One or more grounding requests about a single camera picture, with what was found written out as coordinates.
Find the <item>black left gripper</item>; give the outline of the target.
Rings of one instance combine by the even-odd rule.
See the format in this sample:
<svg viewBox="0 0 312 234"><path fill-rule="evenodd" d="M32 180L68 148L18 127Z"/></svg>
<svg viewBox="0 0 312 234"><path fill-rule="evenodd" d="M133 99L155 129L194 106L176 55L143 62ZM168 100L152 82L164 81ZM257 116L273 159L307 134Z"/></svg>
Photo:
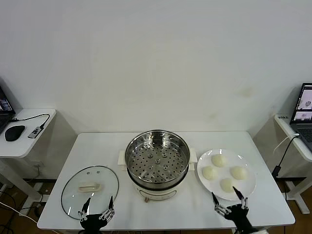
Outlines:
<svg viewBox="0 0 312 234"><path fill-rule="evenodd" d="M103 214L89 214L90 201L91 198L89 197L83 204L82 209L78 211L80 225L86 231L99 231L108 224L108 221L110 221L115 214L114 197L111 196L108 209Z"/></svg>

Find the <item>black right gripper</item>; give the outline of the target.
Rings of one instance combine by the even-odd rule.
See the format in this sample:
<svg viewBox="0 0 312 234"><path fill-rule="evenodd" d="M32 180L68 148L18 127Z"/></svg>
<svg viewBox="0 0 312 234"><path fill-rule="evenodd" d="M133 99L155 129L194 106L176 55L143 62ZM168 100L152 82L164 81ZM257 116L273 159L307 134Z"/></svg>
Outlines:
<svg viewBox="0 0 312 234"><path fill-rule="evenodd" d="M241 204L225 207L219 203L215 194L212 192L214 210L221 216L224 216L225 219L233 221L238 231L255 231L255 228L251 225L247 218L249 211L248 198L244 197L243 194L234 186L233 190L241 201Z"/></svg>

